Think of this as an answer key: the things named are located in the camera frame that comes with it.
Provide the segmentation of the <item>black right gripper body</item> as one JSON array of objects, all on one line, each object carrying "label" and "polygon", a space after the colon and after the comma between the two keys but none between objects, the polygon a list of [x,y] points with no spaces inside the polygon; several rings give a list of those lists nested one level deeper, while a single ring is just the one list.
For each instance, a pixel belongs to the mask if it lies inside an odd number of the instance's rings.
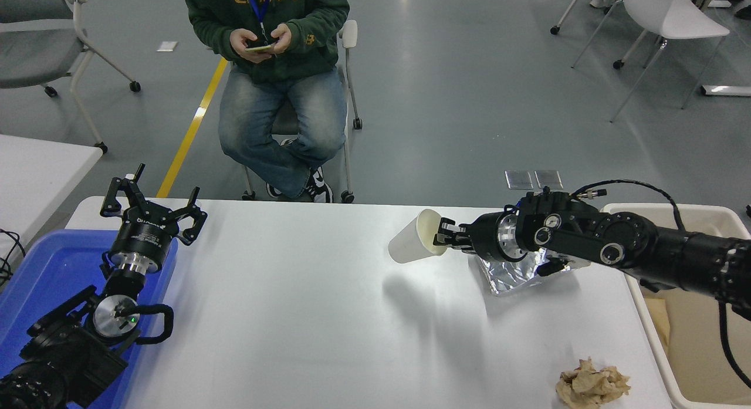
[{"label": "black right gripper body", "polygon": [[503,217],[503,213],[487,213],[468,225],[473,251],[485,261],[504,260],[498,238],[499,224]]}]

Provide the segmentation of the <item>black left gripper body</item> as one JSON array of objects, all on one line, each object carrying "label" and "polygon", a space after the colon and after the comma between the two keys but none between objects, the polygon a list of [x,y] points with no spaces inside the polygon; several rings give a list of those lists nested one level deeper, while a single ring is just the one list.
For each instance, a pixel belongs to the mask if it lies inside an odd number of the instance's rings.
[{"label": "black left gripper body", "polygon": [[110,249],[110,261],[120,263],[124,256],[138,253],[154,263],[163,263],[179,228],[174,220],[167,221],[161,213],[151,211],[144,215],[138,208],[130,208],[123,213],[116,240]]}]

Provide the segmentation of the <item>person's right hand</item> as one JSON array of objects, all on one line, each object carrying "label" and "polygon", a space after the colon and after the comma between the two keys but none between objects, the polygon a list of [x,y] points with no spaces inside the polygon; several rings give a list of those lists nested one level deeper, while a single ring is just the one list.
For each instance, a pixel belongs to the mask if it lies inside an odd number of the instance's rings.
[{"label": "person's right hand", "polygon": [[254,32],[244,28],[234,29],[230,34],[230,43],[234,51],[241,56],[244,60],[258,63],[262,62],[269,57],[268,54],[254,53],[246,51],[258,39]]}]

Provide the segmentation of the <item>person's left hand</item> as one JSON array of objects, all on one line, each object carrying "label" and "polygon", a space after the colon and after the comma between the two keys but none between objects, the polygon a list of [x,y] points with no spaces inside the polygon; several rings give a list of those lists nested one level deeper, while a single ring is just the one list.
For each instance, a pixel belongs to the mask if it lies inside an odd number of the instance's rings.
[{"label": "person's left hand", "polygon": [[273,46],[269,51],[270,56],[279,56],[289,48],[292,43],[292,30],[282,22],[270,33],[273,38]]}]

